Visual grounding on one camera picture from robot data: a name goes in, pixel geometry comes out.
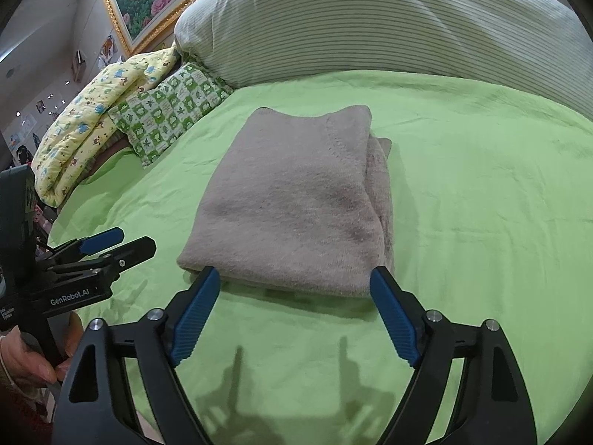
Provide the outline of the person's left hand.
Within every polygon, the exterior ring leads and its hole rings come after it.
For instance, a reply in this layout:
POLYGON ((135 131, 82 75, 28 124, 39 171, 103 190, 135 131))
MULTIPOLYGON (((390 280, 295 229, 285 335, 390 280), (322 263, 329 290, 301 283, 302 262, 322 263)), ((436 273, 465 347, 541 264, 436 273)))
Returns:
POLYGON ((69 314, 68 327, 63 335, 67 359, 53 366, 43 355, 29 347, 21 337, 20 329, 14 326, 1 339, 1 371, 19 388, 41 388, 62 381, 69 369, 79 341, 85 330, 76 312, 69 314))

